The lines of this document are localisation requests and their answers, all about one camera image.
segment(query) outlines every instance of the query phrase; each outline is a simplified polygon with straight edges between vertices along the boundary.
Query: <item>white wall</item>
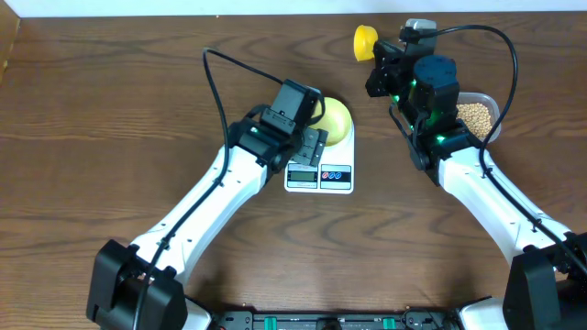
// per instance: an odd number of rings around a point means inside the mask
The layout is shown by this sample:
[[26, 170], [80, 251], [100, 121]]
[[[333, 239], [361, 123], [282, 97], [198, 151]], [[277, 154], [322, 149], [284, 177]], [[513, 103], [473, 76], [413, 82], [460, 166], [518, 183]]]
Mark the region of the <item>white wall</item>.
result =
[[6, 2], [21, 17], [587, 10], [587, 0], [6, 0]]

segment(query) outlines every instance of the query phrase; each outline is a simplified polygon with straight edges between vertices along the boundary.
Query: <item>yellow object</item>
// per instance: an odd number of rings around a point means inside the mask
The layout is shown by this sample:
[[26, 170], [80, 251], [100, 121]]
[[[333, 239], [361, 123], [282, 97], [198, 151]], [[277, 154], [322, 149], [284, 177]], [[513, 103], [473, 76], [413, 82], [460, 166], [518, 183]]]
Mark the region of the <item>yellow object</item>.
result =
[[357, 61], [366, 61], [375, 57], [373, 45], [379, 37], [373, 27], [359, 26], [355, 31], [354, 49]]
[[[324, 129], [328, 132], [327, 147], [336, 145], [342, 141], [350, 132], [352, 119], [347, 107], [339, 100], [332, 97], [324, 99], [327, 111], [319, 122], [311, 125], [313, 129]], [[322, 105], [318, 103], [314, 110], [314, 115], [319, 116], [322, 113]]]

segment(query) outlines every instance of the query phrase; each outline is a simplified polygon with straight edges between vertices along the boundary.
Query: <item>white scale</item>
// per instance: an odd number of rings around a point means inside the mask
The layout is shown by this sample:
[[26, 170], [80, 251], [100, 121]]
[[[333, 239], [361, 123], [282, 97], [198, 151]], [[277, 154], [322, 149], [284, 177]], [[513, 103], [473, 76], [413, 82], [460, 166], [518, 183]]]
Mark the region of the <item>white scale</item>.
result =
[[294, 193], [352, 193], [355, 187], [355, 126], [334, 146], [325, 147], [317, 167], [291, 161], [285, 190]]

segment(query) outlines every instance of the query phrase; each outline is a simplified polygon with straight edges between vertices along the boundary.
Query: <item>green connector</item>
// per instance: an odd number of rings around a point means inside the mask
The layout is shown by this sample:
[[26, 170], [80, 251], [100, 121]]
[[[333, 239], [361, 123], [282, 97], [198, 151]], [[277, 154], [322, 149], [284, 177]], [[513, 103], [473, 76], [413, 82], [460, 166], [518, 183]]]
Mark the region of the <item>green connector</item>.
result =
[[265, 317], [265, 330], [277, 330], [277, 317]]
[[397, 329], [395, 327], [395, 319], [394, 318], [384, 318], [383, 319], [383, 329], [384, 330]]

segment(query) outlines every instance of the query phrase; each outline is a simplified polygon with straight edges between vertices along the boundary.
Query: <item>cable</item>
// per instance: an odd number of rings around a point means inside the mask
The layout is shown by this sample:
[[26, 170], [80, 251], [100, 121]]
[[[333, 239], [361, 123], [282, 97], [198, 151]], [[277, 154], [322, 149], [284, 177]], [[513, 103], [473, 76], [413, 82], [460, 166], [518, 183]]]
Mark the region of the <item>cable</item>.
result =
[[212, 73], [210, 72], [210, 68], [208, 66], [208, 59], [206, 57], [207, 53], [217, 55], [218, 57], [220, 57], [222, 59], [225, 59], [227, 61], [230, 61], [230, 62], [237, 64], [241, 68], [249, 70], [250, 72], [257, 73], [257, 74], [259, 74], [265, 78], [271, 79], [279, 84], [283, 84], [283, 82], [281, 80], [279, 80], [278, 78], [276, 78], [268, 73], [265, 73], [263, 71], [257, 70], [253, 67], [250, 67], [249, 65], [247, 65], [241, 61], [238, 61], [238, 60], [235, 60], [231, 57], [228, 57], [227, 55], [225, 55], [219, 51], [216, 51], [214, 49], [209, 49], [209, 48], [204, 48], [204, 50], [202, 51], [202, 61], [204, 64], [205, 76], [208, 79], [208, 83], [210, 84], [210, 89], [212, 90], [212, 94], [214, 95], [214, 99], [216, 101], [216, 106], [218, 107], [218, 113], [220, 114], [220, 123], [222, 125], [222, 133], [224, 135], [224, 161], [222, 163], [222, 170], [220, 170], [220, 174], [218, 174], [218, 177], [214, 180], [214, 182], [212, 183], [210, 188], [208, 188], [208, 190], [206, 190], [204, 192], [204, 194], [202, 194], [202, 196], [194, 203], [194, 205], [192, 205], [192, 207], [190, 207], [190, 209], [184, 215], [182, 215], [180, 220], [172, 227], [172, 229], [169, 231], [169, 233], [167, 233], [167, 235], [161, 239], [161, 242], [159, 243], [159, 247], [155, 251], [155, 254], [153, 255], [153, 259], [151, 260], [150, 264], [147, 267], [147, 271], [145, 272], [145, 278], [143, 280], [143, 284], [140, 288], [140, 292], [138, 293], [137, 308], [135, 309], [135, 317], [134, 317], [133, 325], [132, 325], [133, 330], [138, 330], [140, 316], [142, 315], [143, 307], [145, 304], [145, 297], [147, 296], [147, 289], [149, 288], [149, 284], [150, 284], [150, 278], [153, 276], [153, 272], [157, 268], [157, 261], [161, 257], [163, 250], [167, 246], [169, 246], [169, 242], [171, 241], [172, 237], [175, 236], [175, 233], [177, 232], [177, 230], [179, 230], [179, 228], [183, 225], [183, 223], [185, 223], [185, 221], [190, 217], [190, 215], [192, 215], [194, 213], [195, 209], [197, 209], [198, 206], [200, 206], [200, 204], [202, 204], [204, 202], [204, 200], [214, 191], [214, 189], [218, 185], [221, 185], [222, 179], [224, 179], [224, 176], [227, 174], [228, 161], [230, 158], [230, 149], [228, 147], [227, 116], [224, 112], [224, 107], [222, 106], [222, 102], [220, 101], [220, 95], [218, 94], [218, 90], [216, 89], [216, 85], [214, 84], [214, 80], [212, 79]]
[[430, 33], [426, 33], [426, 34], [419, 35], [416, 37], [412, 37], [410, 39], [416, 40], [416, 39], [433, 38], [436, 36], [441, 36], [441, 35], [444, 35], [447, 33], [461, 31], [461, 30], [483, 30], [483, 31], [489, 31], [489, 32], [492, 32], [492, 33], [498, 35], [500, 38], [502, 38], [505, 41], [505, 44], [507, 44], [507, 48], [510, 50], [510, 54], [512, 56], [512, 63], [514, 66], [514, 72], [512, 75], [512, 87], [510, 88], [510, 93], [507, 97], [507, 102], [505, 103], [504, 110], [499, 115], [499, 117], [497, 118], [495, 123], [493, 124], [492, 129], [489, 131], [489, 134], [487, 134], [487, 136], [485, 137], [485, 139], [483, 140], [483, 142], [481, 144], [481, 147], [479, 148], [479, 162], [480, 162], [482, 170], [483, 170], [483, 175], [487, 176], [487, 178], [493, 183], [495, 188], [505, 197], [505, 199], [507, 199], [523, 216], [525, 216], [528, 219], [528, 221], [530, 221], [530, 223], [532, 223], [532, 225], [535, 228], [538, 228], [544, 235], [546, 235], [548, 238], [550, 238], [567, 255], [567, 257], [570, 258], [570, 260], [579, 268], [579, 270], [584, 274], [585, 278], [587, 279], [587, 267], [585, 267], [585, 265], [581, 262], [581, 260], [579, 258], [577, 258], [577, 256], [570, 250], [569, 247], [567, 247], [560, 240], [560, 238], [558, 238], [548, 228], [546, 228], [544, 225], [542, 225], [541, 220], [536, 219], [509, 192], [507, 192], [507, 190], [493, 177], [493, 175], [491, 173], [492, 169], [487, 168], [487, 164], [485, 164], [485, 149], [487, 148], [487, 144], [489, 143], [489, 140], [492, 137], [493, 133], [495, 133], [495, 130], [497, 129], [497, 127], [502, 123], [502, 120], [504, 120], [505, 115], [507, 115], [507, 111], [510, 109], [510, 105], [512, 104], [512, 101], [514, 100], [515, 86], [517, 85], [518, 65], [517, 65], [517, 55], [515, 53], [515, 48], [514, 48], [514, 44], [512, 43], [512, 40], [510, 40], [505, 35], [505, 33], [503, 33], [501, 30], [499, 30], [495, 27], [487, 27], [487, 26], [483, 26], [483, 25], [466, 25], [466, 26], [460, 26], [460, 27], [449, 27], [449, 28], [445, 28], [445, 29], [442, 29], [442, 30], [439, 30], [436, 32], [430, 32]]
[[420, 115], [418, 115], [418, 118], [415, 120], [414, 129], [412, 131], [412, 145], [414, 147], [417, 146], [416, 142], [417, 142], [417, 137], [418, 137], [418, 130], [420, 129], [420, 125], [422, 124], [422, 122], [425, 119], [426, 119], [425, 115], [420, 114]]
[[405, 133], [404, 130], [404, 126], [402, 126], [402, 123], [400, 122], [399, 119], [397, 119], [397, 117], [393, 114], [393, 109], [395, 108], [395, 103], [391, 103], [389, 106], [389, 115], [392, 117], [393, 122], [395, 123], [395, 125], [397, 126], [397, 128], [400, 129], [400, 132], [402, 133], [402, 136], [406, 139], [408, 139], [407, 133]]

